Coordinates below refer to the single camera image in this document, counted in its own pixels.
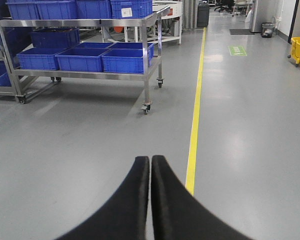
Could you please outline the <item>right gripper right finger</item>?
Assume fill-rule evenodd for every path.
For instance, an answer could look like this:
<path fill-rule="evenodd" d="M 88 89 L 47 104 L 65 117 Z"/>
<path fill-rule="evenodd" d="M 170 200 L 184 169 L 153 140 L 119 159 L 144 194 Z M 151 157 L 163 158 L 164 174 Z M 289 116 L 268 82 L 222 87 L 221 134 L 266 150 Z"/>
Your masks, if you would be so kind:
<path fill-rule="evenodd" d="M 156 240 L 247 240 L 195 199 L 163 155 L 151 160 L 151 210 Z"/>

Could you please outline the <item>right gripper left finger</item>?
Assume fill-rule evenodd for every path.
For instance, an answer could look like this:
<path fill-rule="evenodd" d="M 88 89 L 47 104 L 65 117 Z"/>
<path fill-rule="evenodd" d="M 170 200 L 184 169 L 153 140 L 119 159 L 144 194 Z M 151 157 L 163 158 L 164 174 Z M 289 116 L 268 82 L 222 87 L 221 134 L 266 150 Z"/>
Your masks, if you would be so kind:
<path fill-rule="evenodd" d="M 125 179 L 93 215 L 59 240 L 144 240 L 150 160 L 137 156 Z"/>

